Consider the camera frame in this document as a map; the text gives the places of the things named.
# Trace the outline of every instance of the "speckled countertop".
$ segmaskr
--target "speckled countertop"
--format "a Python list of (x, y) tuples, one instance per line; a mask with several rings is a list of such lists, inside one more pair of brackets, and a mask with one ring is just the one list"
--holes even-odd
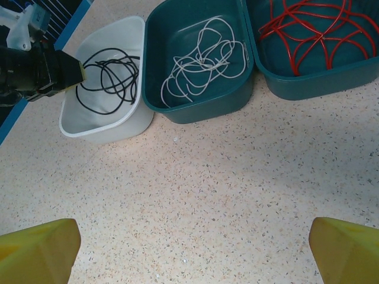
[[(66, 51), (159, 2), (96, 0)], [(190, 125), (155, 115), (103, 146), (62, 136), (63, 95), (41, 99), (0, 147), (0, 234), (75, 218), (70, 284), (321, 283), (315, 217), (379, 226), (378, 82), (289, 102), (257, 75), (237, 113)]]

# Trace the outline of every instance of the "white cable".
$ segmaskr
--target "white cable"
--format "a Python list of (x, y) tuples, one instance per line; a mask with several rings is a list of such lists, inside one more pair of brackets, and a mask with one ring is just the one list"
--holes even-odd
[[(232, 36), (231, 40), (224, 39), (222, 33), (215, 30), (214, 28), (208, 27), (212, 22), (220, 21), (225, 24), (229, 30), (230, 35)], [(201, 42), (204, 37), (204, 33), (208, 31), (214, 34), (217, 34), (219, 39), (217, 43), (212, 46), (206, 47), (203, 51), (201, 50)], [(232, 56), (233, 52), (236, 49), (236, 46), (241, 46), (242, 48), (242, 57), (243, 57), (243, 68), (240, 73), (233, 76), (224, 75), (225, 71), (232, 64), (228, 60)], [(219, 49), (219, 56), (211, 56), (214, 51)], [(165, 101), (165, 89), (168, 93), (176, 98), (186, 98), (190, 102), (194, 102), (189, 96), (200, 96), (208, 88), (209, 84), (216, 80), (218, 77), (223, 77), (226, 79), (234, 79), (243, 74), (246, 69), (247, 61), (245, 54), (245, 47), (242, 42), (236, 41), (235, 34), (232, 27), (222, 18), (214, 17), (207, 21), (205, 26), (200, 30), (197, 37), (197, 45), (195, 48), (185, 56), (174, 56), (174, 66), (171, 70), (170, 75), (163, 81), (162, 87), (160, 89), (160, 98), (162, 102), (170, 108), (170, 106)], [(204, 78), (208, 78), (206, 83), (196, 85), (190, 79), (191, 74), (204, 73)], [(186, 81), (183, 86), (178, 81), (178, 78)], [(174, 83), (177, 92), (172, 92), (170, 88), (170, 83)]]

